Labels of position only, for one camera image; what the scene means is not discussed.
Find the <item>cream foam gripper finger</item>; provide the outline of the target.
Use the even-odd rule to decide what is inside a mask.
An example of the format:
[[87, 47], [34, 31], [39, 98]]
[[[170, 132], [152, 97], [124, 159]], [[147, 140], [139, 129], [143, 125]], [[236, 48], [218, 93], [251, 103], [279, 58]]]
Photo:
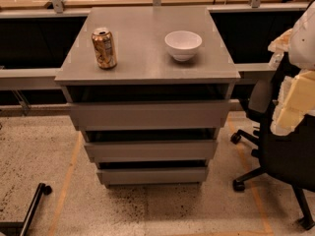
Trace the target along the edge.
[[306, 114], [313, 116], [314, 110], [315, 72], [301, 70], [295, 77], [285, 76], [270, 129], [277, 136], [286, 136], [296, 129]]

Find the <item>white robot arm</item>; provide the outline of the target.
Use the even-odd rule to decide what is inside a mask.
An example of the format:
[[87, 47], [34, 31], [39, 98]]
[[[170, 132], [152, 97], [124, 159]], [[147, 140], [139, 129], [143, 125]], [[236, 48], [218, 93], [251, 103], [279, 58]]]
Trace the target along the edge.
[[315, 2], [312, 2], [292, 29], [273, 40], [268, 49], [287, 53], [289, 63], [299, 69], [285, 76], [270, 129], [277, 136], [293, 132], [306, 114], [315, 109]]

